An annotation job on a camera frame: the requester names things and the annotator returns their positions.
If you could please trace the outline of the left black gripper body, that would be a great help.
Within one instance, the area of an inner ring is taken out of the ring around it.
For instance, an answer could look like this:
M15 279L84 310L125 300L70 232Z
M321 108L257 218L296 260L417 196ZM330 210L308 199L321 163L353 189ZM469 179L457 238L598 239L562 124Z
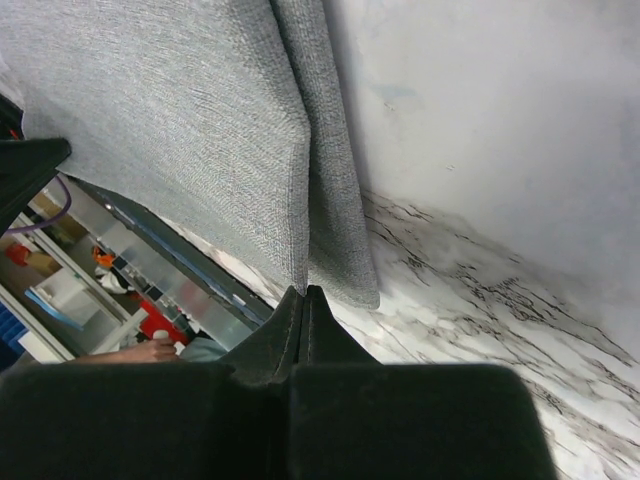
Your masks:
M25 139L21 120L19 107L1 96L1 234L71 155L66 139Z

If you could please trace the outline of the grey cloth napkin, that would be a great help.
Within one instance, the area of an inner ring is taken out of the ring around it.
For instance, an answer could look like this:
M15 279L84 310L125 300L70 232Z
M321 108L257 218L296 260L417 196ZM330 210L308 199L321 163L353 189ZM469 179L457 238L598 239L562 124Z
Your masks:
M319 1L5 1L29 137L273 281L379 304Z

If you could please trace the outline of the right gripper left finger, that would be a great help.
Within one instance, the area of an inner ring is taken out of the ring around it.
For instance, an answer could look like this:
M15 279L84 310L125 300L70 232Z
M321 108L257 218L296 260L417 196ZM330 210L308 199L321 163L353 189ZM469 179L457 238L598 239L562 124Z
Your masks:
M285 382L299 352L304 297L289 287L269 319L224 356L232 378L249 387Z

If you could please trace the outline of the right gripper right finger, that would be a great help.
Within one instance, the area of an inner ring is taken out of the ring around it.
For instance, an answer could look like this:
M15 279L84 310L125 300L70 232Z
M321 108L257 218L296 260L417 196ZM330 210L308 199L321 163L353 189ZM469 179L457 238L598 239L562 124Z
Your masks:
M336 320L324 291L309 286L299 332L299 365L379 365Z

